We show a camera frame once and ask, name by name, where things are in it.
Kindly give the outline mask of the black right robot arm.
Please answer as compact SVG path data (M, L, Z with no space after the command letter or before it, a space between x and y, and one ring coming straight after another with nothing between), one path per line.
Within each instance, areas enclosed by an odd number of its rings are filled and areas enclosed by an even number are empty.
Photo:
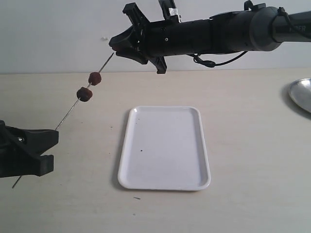
M217 63L202 60L203 54L236 54L273 51L284 42L310 42L311 14L288 14L282 7L253 4L248 0L242 11L221 13L182 22L172 0L160 1L164 19L150 22L136 3L125 5L123 13L131 26L109 41L119 57L140 64L152 63L159 74L167 70L167 56L187 55L195 63L214 68Z

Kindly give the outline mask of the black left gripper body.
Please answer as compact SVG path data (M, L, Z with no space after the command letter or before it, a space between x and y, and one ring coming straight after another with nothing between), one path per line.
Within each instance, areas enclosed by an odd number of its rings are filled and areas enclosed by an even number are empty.
M27 151L25 139L12 134L0 121L0 177L39 175L39 163Z

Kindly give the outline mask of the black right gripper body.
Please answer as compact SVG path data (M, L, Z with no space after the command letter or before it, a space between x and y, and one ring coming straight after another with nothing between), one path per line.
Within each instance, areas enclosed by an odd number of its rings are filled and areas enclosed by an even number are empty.
M138 41L134 46L134 49L141 51L145 55L145 57L148 59L148 62L152 63L156 67L157 74L165 74L167 65L164 57L152 56L149 53L147 45L147 33L149 32L149 27L151 24L150 21L134 2L126 4L122 12L128 16L136 32Z

